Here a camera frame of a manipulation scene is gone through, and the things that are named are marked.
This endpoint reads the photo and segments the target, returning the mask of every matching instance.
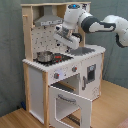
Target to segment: stovetop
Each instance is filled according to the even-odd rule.
[[[73,59],[73,57],[63,55],[63,54],[60,54],[60,53],[55,53],[54,54],[54,59],[50,62],[40,62],[37,59],[35,59],[34,62],[40,63],[40,64],[42,64],[46,67],[49,67],[49,66],[52,66],[52,65],[55,65],[55,64],[58,64],[58,63],[62,63],[62,62],[67,61],[67,60],[71,60],[71,59]]]

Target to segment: wooden toy kitchen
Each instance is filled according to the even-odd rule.
[[[73,128],[62,119],[80,110],[80,128],[90,128],[92,101],[101,95],[105,49],[85,44],[76,50],[58,43],[53,32],[62,24],[68,5],[90,11],[90,2],[23,4],[26,109],[45,128]]]

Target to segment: pot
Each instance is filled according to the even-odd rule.
[[[39,62],[50,62],[53,60],[53,53],[50,51],[44,51],[37,53],[37,60]]]

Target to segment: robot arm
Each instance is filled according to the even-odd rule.
[[[117,33],[117,45],[122,48],[128,46],[127,20],[118,16],[109,15],[103,21],[99,21],[79,5],[69,5],[67,7],[64,22],[62,25],[56,26],[54,38],[70,48],[78,48],[80,39],[73,34],[77,25],[85,33],[115,32]]]

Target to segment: open oven door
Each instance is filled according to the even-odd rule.
[[[81,110],[80,128],[90,128],[92,101],[71,92],[49,87],[50,125],[55,128],[74,128],[61,121],[74,111]]]

